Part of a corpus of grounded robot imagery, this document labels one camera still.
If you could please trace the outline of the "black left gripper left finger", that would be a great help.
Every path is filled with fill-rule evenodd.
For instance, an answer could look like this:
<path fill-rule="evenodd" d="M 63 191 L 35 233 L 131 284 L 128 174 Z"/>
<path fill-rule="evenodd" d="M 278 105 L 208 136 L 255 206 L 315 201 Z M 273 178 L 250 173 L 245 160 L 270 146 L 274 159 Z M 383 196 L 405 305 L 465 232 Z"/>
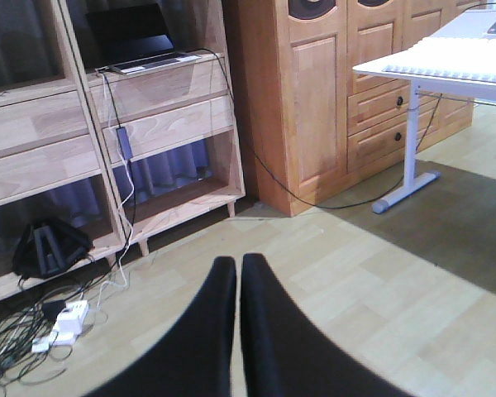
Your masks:
<path fill-rule="evenodd" d="M 235 312 L 235 260 L 219 256 L 170 330 L 87 395 L 230 396 Z"/>

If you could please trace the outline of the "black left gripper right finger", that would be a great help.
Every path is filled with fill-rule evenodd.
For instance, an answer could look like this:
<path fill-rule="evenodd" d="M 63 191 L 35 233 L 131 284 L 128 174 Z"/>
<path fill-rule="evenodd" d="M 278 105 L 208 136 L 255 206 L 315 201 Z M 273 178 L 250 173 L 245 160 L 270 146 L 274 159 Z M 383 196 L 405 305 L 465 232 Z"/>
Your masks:
<path fill-rule="evenodd" d="M 260 253 L 241 271 L 241 350 L 249 396 L 405 396 L 334 344 Z"/>

